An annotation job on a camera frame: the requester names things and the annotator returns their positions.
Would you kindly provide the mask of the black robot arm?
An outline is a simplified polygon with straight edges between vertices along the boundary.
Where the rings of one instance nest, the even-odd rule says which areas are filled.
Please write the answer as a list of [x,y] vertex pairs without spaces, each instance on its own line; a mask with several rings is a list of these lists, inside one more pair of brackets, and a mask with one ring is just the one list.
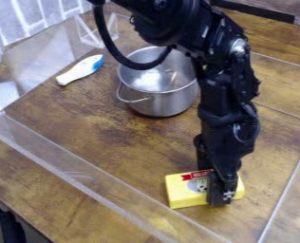
[[261,130],[259,80],[250,65],[242,28],[206,0],[112,0],[132,13],[139,37],[171,47],[191,59],[200,88],[200,134],[194,138],[196,164],[207,169],[207,202],[229,204],[237,192],[241,158],[254,150]]

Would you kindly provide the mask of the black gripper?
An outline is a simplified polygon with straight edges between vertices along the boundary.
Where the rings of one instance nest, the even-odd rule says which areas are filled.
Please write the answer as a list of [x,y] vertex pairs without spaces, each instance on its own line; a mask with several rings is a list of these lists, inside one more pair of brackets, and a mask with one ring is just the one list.
[[199,107],[198,115],[200,133],[192,140],[196,166],[199,170],[213,169],[209,173],[207,202],[211,206],[223,206],[235,197],[241,158],[254,151],[261,131],[259,117],[251,103],[226,116],[215,116]]

